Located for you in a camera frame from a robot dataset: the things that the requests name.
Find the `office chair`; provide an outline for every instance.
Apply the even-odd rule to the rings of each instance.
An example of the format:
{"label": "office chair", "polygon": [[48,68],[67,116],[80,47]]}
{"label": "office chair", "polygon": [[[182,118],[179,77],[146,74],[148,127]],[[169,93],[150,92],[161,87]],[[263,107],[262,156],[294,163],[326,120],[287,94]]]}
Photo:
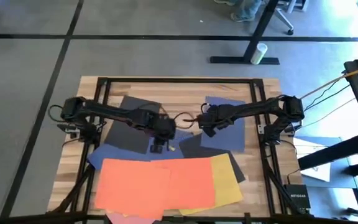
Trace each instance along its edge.
{"label": "office chair", "polygon": [[274,15],[277,16],[278,19],[280,19],[285,25],[290,28],[287,31],[288,35],[293,35],[293,25],[291,22],[284,16],[283,10],[285,10],[286,13],[292,13],[295,6],[299,7],[301,11],[305,12],[306,8],[308,6],[309,0],[286,0],[286,1],[279,1],[278,2],[281,6],[277,7],[274,10]]}

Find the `yellow paper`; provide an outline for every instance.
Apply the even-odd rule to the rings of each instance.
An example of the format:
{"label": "yellow paper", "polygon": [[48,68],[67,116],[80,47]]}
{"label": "yellow paper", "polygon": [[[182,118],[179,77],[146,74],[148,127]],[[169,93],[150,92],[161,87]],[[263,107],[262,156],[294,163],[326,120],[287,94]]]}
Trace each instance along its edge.
{"label": "yellow paper", "polygon": [[[230,162],[229,155],[213,156],[211,159],[215,188],[215,206],[228,205],[242,200],[242,194]],[[210,208],[181,209],[182,215],[204,211]]]}

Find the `desk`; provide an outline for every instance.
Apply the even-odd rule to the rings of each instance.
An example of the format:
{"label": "desk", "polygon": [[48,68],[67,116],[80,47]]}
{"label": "desk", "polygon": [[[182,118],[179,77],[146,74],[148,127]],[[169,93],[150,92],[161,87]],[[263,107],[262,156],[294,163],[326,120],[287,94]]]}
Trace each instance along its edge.
{"label": "desk", "polygon": [[[142,98],[145,100],[151,100],[159,102],[168,111],[170,116],[175,116],[179,112],[187,111],[193,116],[200,113],[200,105],[204,103],[205,96],[219,96],[223,98],[230,98],[233,100],[242,100],[245,102],[252,102],[252,96],[250,94],[250,84],[238,83],[237,79],[222,79],[230,80],[231,83],[200,83],[197,80],[207,80],[200,78],[168,78],[171,80],[192,80],[193,82],[181,83],[178,82],[138,82],[140,78],[134,78],[133,81],[126,78],[126,82],[112,82],[110,90],[106,92],[108,100],[106,103],[111,106],[119,106],[124,95],[133,96],[136,98]],[[210,78],[208,80],[218,80],[217,78]],[[77,96],[84,96],[85,98],[93,99],[95,95],[96,85],[98,83],[98,77],[82,77]],[[263,86],[266,97],[273,97],[281,94],[279,82],[276,79],[263,79]],[[105,86],[101,87],[101,94],[96,98],[99,98],[99,102],[102,102],[104,98]],[[256,94],[256,98],[260,99],[261,96]],[[106,133],[109,130],[112,121],[106,120],[108,123],[105,125],[101,142],[106,137]],[[178,125],[186,126],[185,123],[178,121]],[[188,131],[198,134],[201,132],[197,125],[194,125]],[[283,138],[292,142],[292,138]],[[269,217],[269,208],[267,202],[267,194],[265,188],[264,173],[262,170],[262,162],[260,158],[260,146],[258,142],[257,127],[255,125],[255,118],[246,118],[246,140],[245,140],[244,153],[233,153],[234,157],[242,169],[246,180],[240,183],[240,188],[244,196],[243,201],[226,205],[223,207],[203,211],[194,214],[198,217],[244,217],[244,213],[250,213],[252,217]],[[276,146],[278,164],[281,172],[281,179],[286,180],[286,176],[299,169],[298,161],[296,159],[294,148],[283,142],[281,145]],[[78,167],[81,160],[81,154],[83,152],[83,143],[73,142],[66,144],[62,151],[62,157],[57,170],[55,182],[53,184],[53,190],[50,197],[48,210],[56,208],[60,202],[66,197],[71,188],[74,186]],[[98,183],[99,172],[95,172],[93,187],[91,190],[91,198],[89,203],[88,214],[92,215],[104,215],[103,210],[94,208],[94,195],[96,186]],[[299,172],[292,174],[292,184],[301,184],[301,175]],[[84,201],[83,187],[79,201],[78,208],[82,208]],[[273,199],[275,205],[275,211],[280,213],[280,205],[278,200],[278,193],[275,187],[272,185]],[[166,216],[180,215],[178,210],[167,210]]]}

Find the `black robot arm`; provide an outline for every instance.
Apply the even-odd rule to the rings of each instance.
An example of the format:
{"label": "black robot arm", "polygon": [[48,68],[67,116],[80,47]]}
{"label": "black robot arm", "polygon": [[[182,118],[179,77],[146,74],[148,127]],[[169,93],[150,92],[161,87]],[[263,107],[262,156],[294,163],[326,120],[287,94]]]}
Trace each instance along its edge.
{"label": "black robot arm", "polygon": [[213,137],[218,130],[234,124],[235,120],[259,114],[274,114],[277,119],[273,124],[264,127],[264,142],[279,144],[280,133],[291,123],[301,121],[303,114],[302,102],[294,96],[278,96],[266,101],[246,103],[239,106],[209,105],[208,110],[195,119],[198,126],[209,136]]}
{"label": "black robot arm", "polygon": [[152,152],[161,153],[162,146],[175,136],[176,123],[167,114],[159,114],[145,109],[125,110],[114,106],[102,105],[83,97],[73,97],[65,101],[60,117],[80,130],[80,138],[92,139],[97,128],[86,118],[99,116],[128,124],[130,127],[154,137]]}

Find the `blue paper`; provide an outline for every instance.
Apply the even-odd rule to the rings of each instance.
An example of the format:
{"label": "blue paper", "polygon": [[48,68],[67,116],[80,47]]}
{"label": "blue paper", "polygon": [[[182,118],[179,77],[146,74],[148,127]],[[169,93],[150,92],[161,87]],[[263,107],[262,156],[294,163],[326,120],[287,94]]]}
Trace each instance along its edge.
{"label": "blue paper", "polygon": [[[245,103],[239,100],[229,100],[212,96],[207,96],[206,102],[211,105],[230,104],[234,106],[242,105]],[[246,133],[245,126],[245,120],[244,118],[241,118],[235,120],[234,125],[229,125],[227,128],[222,130],[215,129],[216,134],[213,137],[209,137],[203,132],[201,135],[201,146],[214,149],[244,152]]]}
{"label": "blue paper", "polygon": [[99,146],[92,154],[88,156],[88,162],[92,164],[95,170],[102,168],[103,159],[125,159],[133,161],[149,161],[146,154],[120,149],[109,144]]}
{"label": "blue paper", "polygon": [[138,152],[120,149],[118,147],[103,144],[99,146],[95,151],[88,156],[88,162],[96,170],[102,168],[103,159],[124,159],[124,160],[133,160],[133,161],[151,161],[151,160],[162,160],[162,159],[182,159],[183,154],[179,148],[179,142],[182,140],[193,137],[191,133],[184,131],[176,130],[175,138],[169,141],[169,151],[166,147],[161,154],[151,153],[150,146],[153,144],[153,138],[149,140],[149,146],[146,154],[141,154]]}
{"label": "blue paper", "polygon": [[191,137],[193,137],[193,134],[191,133],[176,130],[174,139],[169,141],[168,148],[164,146],[161,154],[150,152],[150,146],[153,144],[153,140],[154,140],[154,138],[150,138],[146,155],[148,155],[150,160],[182,159],[183,154],[180,150],[179,142]]}

